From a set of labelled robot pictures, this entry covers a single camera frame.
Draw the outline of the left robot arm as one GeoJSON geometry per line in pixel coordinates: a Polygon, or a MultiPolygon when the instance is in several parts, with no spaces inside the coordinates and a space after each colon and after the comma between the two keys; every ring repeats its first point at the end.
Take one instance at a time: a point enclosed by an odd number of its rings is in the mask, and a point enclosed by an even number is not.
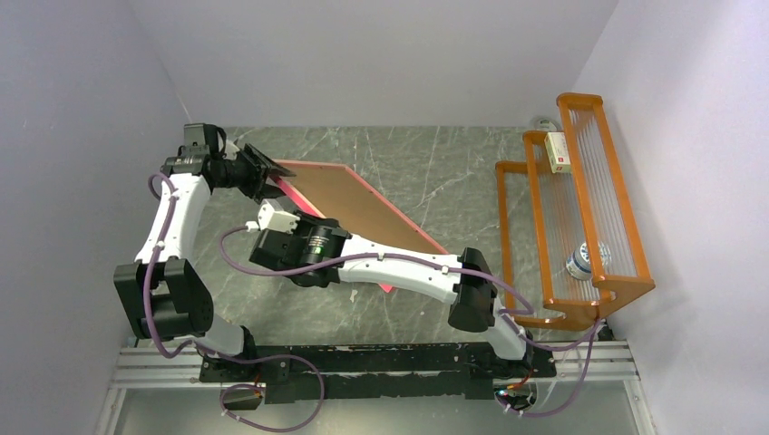
{"type": "Polygon", "coordinates": [[[238,381],[251,379],[259,356],[247,347],[244,327],[217,315],[210,291],[190,256],[202,212],[215,189],[238,189],[253,200],[276,198],[269,181],[293,176],[250,144],[239,146],[209,123],[188,123],[175,155],[151,180],[160,182],[151,231],[134,260],[115,268],[113,282],[132,332],[154,342],[167,358],[176,352],[164,342],[180,339],[208,353],[224,354],[223,367],[238,381]]]}

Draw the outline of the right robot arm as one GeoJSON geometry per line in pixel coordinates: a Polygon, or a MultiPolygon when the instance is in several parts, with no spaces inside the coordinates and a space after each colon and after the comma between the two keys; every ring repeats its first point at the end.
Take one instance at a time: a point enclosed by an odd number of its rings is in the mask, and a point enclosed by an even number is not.
{"type": "Polygon", "coordinates": [[[409,251],[349,233],[333,219],[285,212],[260,215],[246,229],[258,235],[249,256],[257,276],[285,276],[302,287],[389,285],[425,295],[449,306],[452,328],[481,336],[507,374],[522,375],[533,364],[524,330],[501,312],[503,282],[474,248],[459,256],[409,251]]]}

